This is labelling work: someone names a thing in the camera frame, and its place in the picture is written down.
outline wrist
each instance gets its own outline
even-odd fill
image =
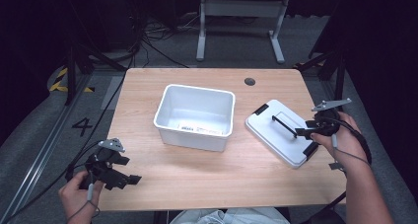
[[[344,169],[347,172],[347,176],[350,177],[368,177],[373,175],[371,166],[363,162],[351,163]]]

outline white plastic bin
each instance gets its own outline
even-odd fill
[[[222,152],[233,132],[235,95],[170,84],[154,117],[164,143]]]

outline metal stand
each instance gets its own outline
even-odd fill
[[[206,16],[241,16],[276,18],[276,28],[269,31],[269,37],[278,63],[285,62],[278,35],[285,17],[289,0],[282,1],[239,1],[239,0],[200,0],[200,32],[197,44],[197,61],[205,58]]]

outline dark background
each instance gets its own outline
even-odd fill
[[[62,65],[68,49],[63,26],[90,47],[112,51],[133,42],[134,34],[126,28],[140,28],[136,22],[153,16],[175,26],[184,13],[198,11],[199,2],[136,1],[72,0],[71,6],[68,0],[0,0],[1,144],[48,97],[47,79]],[[416,9],[416,0],[292,0],[288,9],[289,15],[332,15],[313,51],[328,52],[343,43],[347,70],[387,154],[415,199]]]

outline black cable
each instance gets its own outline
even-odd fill
[[[187,65],[184,65],[182,63],[179,63],[175,60],[173,60],[172,58],[166,56],[164,53],[162,53],[161,51],[159,51],[157,48],[153,47],[149,42],[147,42],[146,40],[143,40],[143,42],[145,42],[146,44],[148,44],[151,48],[155,49],[157,52],[159,52],[162,56],[164,56],[166,59],[170,60],[171,62],[178,64],[180,66],[183,66],[184,68],[189,68]]]

